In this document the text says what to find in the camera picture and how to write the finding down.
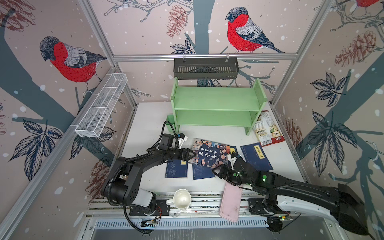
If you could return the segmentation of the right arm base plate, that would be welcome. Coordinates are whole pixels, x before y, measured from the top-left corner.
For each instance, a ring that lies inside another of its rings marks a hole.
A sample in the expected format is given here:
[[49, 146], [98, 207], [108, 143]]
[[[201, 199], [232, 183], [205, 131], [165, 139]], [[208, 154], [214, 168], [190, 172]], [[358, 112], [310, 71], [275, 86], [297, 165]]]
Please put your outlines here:
[[278, 207], [275, 200], [248, 199], [249, 211], [251, 215], [262, 217], [272, 217], [274, 215], [287, 215], [287, 213]]

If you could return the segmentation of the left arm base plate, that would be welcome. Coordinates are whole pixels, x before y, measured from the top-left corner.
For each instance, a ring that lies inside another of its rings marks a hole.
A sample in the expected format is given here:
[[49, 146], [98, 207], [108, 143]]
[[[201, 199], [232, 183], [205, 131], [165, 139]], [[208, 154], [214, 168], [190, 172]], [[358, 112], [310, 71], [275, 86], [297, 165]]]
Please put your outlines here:
[[131, 207], [130, 217], [151, 217], [151, 216], [168, 216], [170, 214], [170, 205], [166, 203], [166, 200], [156, 200], [156, 203], [152, 201], [147, 207], [135, 205]]

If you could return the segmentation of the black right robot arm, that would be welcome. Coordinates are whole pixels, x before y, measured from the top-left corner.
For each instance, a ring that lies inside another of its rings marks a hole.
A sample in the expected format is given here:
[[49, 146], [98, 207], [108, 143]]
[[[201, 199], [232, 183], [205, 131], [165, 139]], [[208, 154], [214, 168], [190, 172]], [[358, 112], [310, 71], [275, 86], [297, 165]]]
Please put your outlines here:
[[298, 212], [338, 223], [351, 233], [369, 235], [363, 200], [347, 185], [316, 186], [256, 170], [239, 158], [235, 165], [222, 164], [212, 170], [232, 186], [252, 190], [263, 199], [249, 199], [250, 213], [263, 217]]

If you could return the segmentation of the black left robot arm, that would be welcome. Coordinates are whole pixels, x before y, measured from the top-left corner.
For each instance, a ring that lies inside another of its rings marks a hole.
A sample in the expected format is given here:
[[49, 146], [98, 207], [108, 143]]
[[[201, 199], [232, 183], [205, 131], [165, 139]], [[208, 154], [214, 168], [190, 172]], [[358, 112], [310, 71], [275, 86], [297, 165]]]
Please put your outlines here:
[[142, 175], [170, 160], [189, 161], [197, 154], [190, 149], [147, 149], [144, 155], [119, 157], [102, 187], [101, 194], [111, 206], [133, 206], [139, 193]]

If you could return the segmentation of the colourful cartoon cover book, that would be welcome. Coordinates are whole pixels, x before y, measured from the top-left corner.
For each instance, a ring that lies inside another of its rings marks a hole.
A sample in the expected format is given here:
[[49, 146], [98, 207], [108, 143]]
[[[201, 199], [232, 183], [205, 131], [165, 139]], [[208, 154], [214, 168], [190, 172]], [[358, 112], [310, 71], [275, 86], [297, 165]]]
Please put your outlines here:
[[230, 154], [230, 146], [203, 139], [194, 139], [192, 151], [196, 153], [196, 156], [190, 159], [189, 163], [214, 169], [228, 163], [227, 155]]

